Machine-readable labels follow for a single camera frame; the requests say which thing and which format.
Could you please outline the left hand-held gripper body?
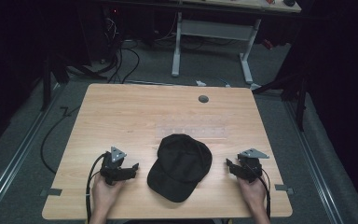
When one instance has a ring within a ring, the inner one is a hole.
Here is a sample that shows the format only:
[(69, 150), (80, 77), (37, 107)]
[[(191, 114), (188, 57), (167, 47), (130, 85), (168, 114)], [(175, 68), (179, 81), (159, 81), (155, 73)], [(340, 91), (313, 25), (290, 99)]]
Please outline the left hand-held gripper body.
[(104, 154), (100, 174), (105, 178), (106, 184), (114, 186), (118, 181), (124, 180), (125, 172), (121, 164), (126, 156), (126, 153), (116, 147), (111, 147), (111, 151)]

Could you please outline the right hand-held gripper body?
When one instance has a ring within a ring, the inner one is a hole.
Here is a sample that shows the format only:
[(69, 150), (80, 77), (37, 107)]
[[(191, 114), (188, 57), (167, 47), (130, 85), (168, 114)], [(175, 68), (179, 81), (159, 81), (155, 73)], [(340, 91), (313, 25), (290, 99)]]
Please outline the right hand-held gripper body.
[(248, 180), (250, 183), (254, 182), (262, 175), (262, 164), (260, 159), (268, 159), (269, 155), (261, 152), (255, 148), (250, 148), (240, 152), (237, 159), (240, 162), (243, 173), (240, 178)]

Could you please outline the black baseball cap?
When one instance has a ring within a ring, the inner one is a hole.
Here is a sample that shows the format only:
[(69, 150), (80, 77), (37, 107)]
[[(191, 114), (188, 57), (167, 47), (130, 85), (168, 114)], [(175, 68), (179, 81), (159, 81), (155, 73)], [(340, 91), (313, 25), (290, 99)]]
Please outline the black baseball cap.
[(157, 155), (148, 173), (147, 185), (173, 203), (182, 203), (192, 194), (213, 162), (211, 150), (186, 134), (164, 137)]

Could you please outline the person's right hand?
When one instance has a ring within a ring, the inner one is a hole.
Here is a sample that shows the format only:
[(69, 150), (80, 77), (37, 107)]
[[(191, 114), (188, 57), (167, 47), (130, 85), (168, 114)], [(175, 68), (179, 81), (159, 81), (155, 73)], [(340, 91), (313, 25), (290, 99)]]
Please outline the person's right hand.
[(248, 180), (237, 178), (242, 198), (247, 204), (253, 217), (264, 216), (267, 211), (264, 206), (266, 190), (263, 183), (257, 179), (250, 183)]

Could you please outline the person's left hand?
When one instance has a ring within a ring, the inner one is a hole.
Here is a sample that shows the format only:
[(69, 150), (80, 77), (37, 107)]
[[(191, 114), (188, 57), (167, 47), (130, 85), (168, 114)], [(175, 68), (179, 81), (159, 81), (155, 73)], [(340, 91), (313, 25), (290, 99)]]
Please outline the person's left hand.
[(105, 178), (100, 174), (95, 176), (92, 187), (93, 217), (107, 216), (124, 184), (124, 181), (118, 181), (111, 186), (105, 182)]

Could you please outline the grey tape piece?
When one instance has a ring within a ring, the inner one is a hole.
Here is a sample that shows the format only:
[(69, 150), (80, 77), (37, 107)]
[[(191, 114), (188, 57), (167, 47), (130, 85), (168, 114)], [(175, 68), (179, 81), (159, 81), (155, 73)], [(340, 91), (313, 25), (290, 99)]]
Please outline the grey tape piece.
[(286, 186), (284, 184), (275, 184), (275, 189), (277, 191), (285, 191), (288, 195), (295, 194), (295, 191), (293, 188), (289, 188), (288, 186)]
[(62, 194), (62, 190), (61, 189), (42, 189), (40, 192), (40, 195), (42, 197), (47, 197), (47, 196), (60, 196)]

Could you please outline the black metal stand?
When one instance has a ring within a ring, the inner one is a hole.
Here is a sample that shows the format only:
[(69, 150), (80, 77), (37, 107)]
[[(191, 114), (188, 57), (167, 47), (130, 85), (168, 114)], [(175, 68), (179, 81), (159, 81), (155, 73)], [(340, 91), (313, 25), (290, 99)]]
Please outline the black metal stand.
[(67, 66), (72, 66), (76, 70), (80, 71), (82, 74), (96, 78), (103, 79), (97, 72), (93, 72), (81, 65), (80, 63), (76, 63), (73, 60), (70, 60), (67, 57), (64, 57), (60, 54), (50, 53), (46, 60), (43, 62), (43, 104), (41, 107), (42, 111), (45, 111), (50, 102), (52, 96), (52, 88), (51, 88), (51, 77), (55, 77), (59, 84), (67, 84), (69, 82), (69, 75), (66, 71)]
[(303, 117), (306, 109), (305, 101), (309, 77), (308, 73), (295, 73), (286, 77), (279, 77), (266, 85), (252, 90), (252, 93), (259, 94), (268, 90), (282, 89), (281, 99), (283, 101), (296, 99), (295, 122), (297, 128), (303, 132)]

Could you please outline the white-framed wooden desk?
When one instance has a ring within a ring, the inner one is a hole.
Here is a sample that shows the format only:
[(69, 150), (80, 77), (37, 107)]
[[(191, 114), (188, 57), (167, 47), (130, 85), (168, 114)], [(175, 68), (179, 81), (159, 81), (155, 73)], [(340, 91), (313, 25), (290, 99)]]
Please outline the white-framed wooden desk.
[[(287, 5), (284, 0), (177, 0), (180, 7), (197, 5), (201, 7), (225, 7), (227, 9), (247, 9), (251, 12), (277, 12), (283, 15), (298, 14), (301, 6), (294, 1)], [(184, 35), (211, 37), (226, 40), (239, 40), (246, 43), (244, 52), (239, 54), (241, 69), (247, 84), (254, 83), (248, 63), (248, 57), (255, 42), (262, 19), (257, 16), (251, 24), (234, 24), (203, 19), (184, 19), (182, 12), (176, 13), (175, 49), (172, 59), (172, 76), (180, 75), (181, 40)]]

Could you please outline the metal floor rail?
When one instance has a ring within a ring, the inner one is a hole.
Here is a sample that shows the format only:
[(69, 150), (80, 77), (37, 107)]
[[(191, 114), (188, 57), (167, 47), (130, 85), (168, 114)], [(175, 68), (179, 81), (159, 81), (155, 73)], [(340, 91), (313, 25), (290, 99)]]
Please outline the metal floor rail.
[(32, 149), (50, 109), (64, 88), (64, 84), (55, 84), (51, 100), (42, 109), (43, 90), (37, 87), (34, 95), (15, 113), (0, 137), (0, 202)]
[(318, 192), (319, 198), (323, 204), (325, 213), (327, 214), (331, 224), (343, 224), (343, 219), (338, 211), (336, 202), (333, 198), (332, 192), (328, 187), (323, 173), (312, 153), (308, 139), (303, 131), (300, 130), (296, 123), (296, 112), (291, 103), (283, 102), (283, 106), (288, 114), (294, 128), (296, 130), (297, 138), (299, 139), (301, 150), (305, 158), (305, 162), (309, 168), (310, 176), (314, 186)]

